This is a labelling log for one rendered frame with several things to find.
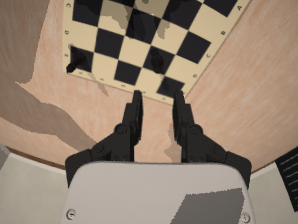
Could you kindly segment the chessboard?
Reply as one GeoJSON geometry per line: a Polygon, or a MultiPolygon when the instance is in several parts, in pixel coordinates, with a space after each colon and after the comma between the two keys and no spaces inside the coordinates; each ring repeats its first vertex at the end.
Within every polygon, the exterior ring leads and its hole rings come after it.
{"type": "Polygon", "coordinates": [[[208,65],[250,0],[64,0],[63,72],[173,105],[208,65]],[[156,74],[151,64],[161,56],[156,74]]]}

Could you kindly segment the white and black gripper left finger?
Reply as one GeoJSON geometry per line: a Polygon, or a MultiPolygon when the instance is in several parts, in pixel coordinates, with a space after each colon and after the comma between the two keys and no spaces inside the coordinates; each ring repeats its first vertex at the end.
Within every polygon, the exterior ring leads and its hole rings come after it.
{"type": "Polygon", "coordinates": [[[141,141],[142,122],[142,91],[134,90],[132,103],[126,103],[122,123],[114,127],[114,132],[95,144],[92,149],[67,157],[65,169],[68,188],[78,168],[89,162],[101,160],[134,162],[134,146],[141,141]]]}

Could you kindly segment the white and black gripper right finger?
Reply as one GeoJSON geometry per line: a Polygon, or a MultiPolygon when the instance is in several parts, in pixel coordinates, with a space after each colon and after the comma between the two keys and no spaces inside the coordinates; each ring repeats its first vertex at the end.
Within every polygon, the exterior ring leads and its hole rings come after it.
{"type": "Polygon", "coordinates": [[[181,163],[214,162],[232,166],[241,173],[248,190],[251,162],[247,158],[225,151],[204,134],[203,128],[195,124],[191,105],[185,103],[182,90],[174,92],[172,118],[174,139],[181,146],[181,163]]]}

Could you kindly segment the black bishop chess piece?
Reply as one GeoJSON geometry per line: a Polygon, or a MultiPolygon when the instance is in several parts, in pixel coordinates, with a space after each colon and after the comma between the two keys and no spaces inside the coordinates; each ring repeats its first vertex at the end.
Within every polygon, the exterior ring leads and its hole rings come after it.
{"type": "Polygon", "coordinates": [[[76,52],[74,55],[73,55],[73,62],[72,63],[69,63],[68,66],[66,67],[66,73],[73,73],[73,71],[76,70],[76,66],[78,66],[79,64],[80,65],[83,65],[86,63],[86,56],[81,53],[81,52],[76,52]]]}

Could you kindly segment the black pawn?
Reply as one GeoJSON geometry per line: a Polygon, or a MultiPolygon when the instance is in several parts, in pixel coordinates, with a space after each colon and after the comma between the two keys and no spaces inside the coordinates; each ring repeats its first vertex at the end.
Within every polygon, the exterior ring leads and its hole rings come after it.
{"type": "Polygon", "coordinates": [[[159,74],[161,72],[161,69],[162,69],[162,65],[164,64],[164,60],[161,56],[154,56],[152,59],[151,59],[151,64],[154,69],[154,72],[156,74],[159,74]]]}

